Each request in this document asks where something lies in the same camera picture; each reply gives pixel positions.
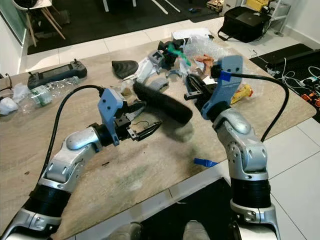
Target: white chair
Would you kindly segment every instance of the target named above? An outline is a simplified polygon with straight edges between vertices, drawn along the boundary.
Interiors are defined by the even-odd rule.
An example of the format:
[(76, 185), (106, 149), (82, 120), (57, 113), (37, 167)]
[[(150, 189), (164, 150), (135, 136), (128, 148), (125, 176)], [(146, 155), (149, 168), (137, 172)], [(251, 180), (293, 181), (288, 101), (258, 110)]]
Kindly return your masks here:
[(52, 7), (57, 13), (59, 13), (57, 11), (57, 9), (52, 5), (52, 0), (38, 0), (36, 2), (36, 4), (33, 7), (30, 8), (26, 8), (26, 7), (22, 7), (19, 6), (15, 0), (12, 0), (12, 4), (19, 10), (22, 11), (26, 11), (26, 22), (27, 22), (27, 26), (30, 30), (30, 34), (31, 34), (31, 38), (33, 41), (34, 46), (37, 46), (36, 43), (36, 39), (35, 39), (35, 33), (34, 30), (32, 28), (32, 24), (31, 24), (31, 18), (30, 18), (30, 14), (29, 11), (31, 10), (35, 10), (35, 9), (40, 9), (41, 12), (43, 13), (43, 15), (45, 16), (45, 18), (49, 21), (49, 23), (51, 23), (51, 25), (54, 27), (54, 29), (57, 31), (57, 33), (65, 40), (65, 36), (61, 33), (61, 29), (62, 27), (57, 23), (57, 21), (55, 20), (55, 18), (52, 16), (52, 14), (50, 13), (50, 11), (48, 10), (48, 7)]

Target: white wall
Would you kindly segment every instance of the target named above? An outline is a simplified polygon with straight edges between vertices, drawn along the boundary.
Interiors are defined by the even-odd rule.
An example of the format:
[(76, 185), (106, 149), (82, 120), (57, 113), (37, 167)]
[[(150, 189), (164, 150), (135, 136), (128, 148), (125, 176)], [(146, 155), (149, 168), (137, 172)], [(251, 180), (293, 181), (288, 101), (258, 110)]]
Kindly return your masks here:
[(0, 16), (0, 73), (16, 75), (19, 73), (22, 46)]
[(286, 26), (320, 44), (320, 0), (284, 0), (291, 5)]

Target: plastic bottle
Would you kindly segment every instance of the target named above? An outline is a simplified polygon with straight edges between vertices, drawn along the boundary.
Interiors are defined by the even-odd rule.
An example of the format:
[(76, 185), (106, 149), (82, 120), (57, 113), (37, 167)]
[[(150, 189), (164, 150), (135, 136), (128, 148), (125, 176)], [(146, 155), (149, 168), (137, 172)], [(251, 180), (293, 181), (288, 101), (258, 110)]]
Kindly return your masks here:
[(80, 83), (77, 76), (65, 78), (61, 81), (49, 82), (46, 85), (37, 86), (30, 90), (21, 102), (19, 109), (24, 114), (33, 112), (38, 108), (42, 108), (56, 99), (65, 97), (70, 91), (75, 89)]

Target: blue tape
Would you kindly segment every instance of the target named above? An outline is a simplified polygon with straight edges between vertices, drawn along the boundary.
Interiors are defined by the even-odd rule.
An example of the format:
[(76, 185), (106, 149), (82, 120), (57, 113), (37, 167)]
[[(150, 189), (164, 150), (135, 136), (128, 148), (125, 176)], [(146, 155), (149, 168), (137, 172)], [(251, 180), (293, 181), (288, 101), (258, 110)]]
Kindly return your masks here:
[(206, 160), (206, 159), (201, 159), (201, 158), (194, 158), (193, 162), (195, 164), (202, 165), (202, 166), (205, 166), (207, 168), (211, 168), (214, 165), (218, 164), (218, 162), (214, 162), (214, 161), (210, 161), (210, 160)]
[(231, 79), (231, 72), (228, 72), (228, 71), (221, 71), (221, 74), (220, 74), (219, 79), (230, 82), (230, 79)]

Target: black mat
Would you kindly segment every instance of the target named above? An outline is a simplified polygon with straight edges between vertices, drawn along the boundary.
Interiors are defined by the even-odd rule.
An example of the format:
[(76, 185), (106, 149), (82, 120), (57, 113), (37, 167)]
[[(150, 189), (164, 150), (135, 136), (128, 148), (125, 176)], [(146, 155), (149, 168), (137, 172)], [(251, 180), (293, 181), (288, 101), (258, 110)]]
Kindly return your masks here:
[(210, 239), (227, 239), (231, 188), (219, 179), (141, 222), (142, 240), (182, 239), (190, 220), (202, 223)]
[[(297, 54), (302, 54), (302, 53), (308, 52), (310, 50), (312, 50), (312, 49), (302, 43), (299, 43), (296, 45), (292, 45), (292, 46), (289, 46), (289, 47), (286, 47), (286, 48), (283, 48), (283, 49), (280, 49), (277, 51), (273, 51), (273, 52), (261, 55), (260, 58), (259, 57), (251, 58), (250, 60), (267, 72), (267, 67), (266, 67), (267, 64), (263, 60), (265, 60), (268, 63), (272, 63), (274, 61), (281, 60), (283, 58), (288, 58), (290, 56), (294, 56)], [(288, 73), (289, 71), (294, 71), (295, 72), (294, 78), (298, 79), (298, 80), (303, 80), (303, 79), (309, 78), (312, 75), (309, 73), (308, 67), (314, 66), (314, 67), (320, 68), (319, 59), (320, 59), (320, 52), (319, 52), (319, 54), (314, 54), (312, 56), (306, 56), (303, 59), (290, 61), (287, 63), (287, 65), (285, 67), (285, 73)], [(276, 74), (274, 76), (274, 78), (276, 78), (276, 79), (281, 78), (282, 72), (284, 70), (284, 64), (278, 65), (273, 70), (280, 72), (279, 74)], [(299, 87), (298, 84), (295, 83), (294, 80), (288, 80), (288, 83), (294, 87)], [(303, 88), (291, 88), (291, 89), (293, 91), (296, 91), (298, 93), (298, 95), (300, 95), (300, 96), (302, 96), (303, 94), (308, 95), (310, 93), (310, 91), (308, 91), (307, 89), (303, 89)], [(313, 118), (318, 123), (320, 123), (320, 108), (316, 107), (316, 106), (314, 106), (314, 107), (317, 110), (317, 113)]]
[[(167, 11), (164, 14), (151, 0), (137, 0), (133, 7), (131, 0), (107, 0), (109, 12), (105, 12), (103, 0), (55, 0), (58, 10), (67, 10), (70, 24), (62, 27), (66, 37), (59, 35), (41, 38), (37, 47), (28, 48), (28, 55), (51, 49), (61, 48), (87, 41), (107, 38), (115, 35), (144, 30), (187, 19), (203, 21), (219, 17), (219, 14), (206, 7), (207, 0), (170, 0), (181, 12), (177, 12), (165, 0), (157, 0)], [(201, 8), (200, 12), (191, 13), (189, 8)], [(43, 21), (43, 28), (54, 33), (54, 28)]]

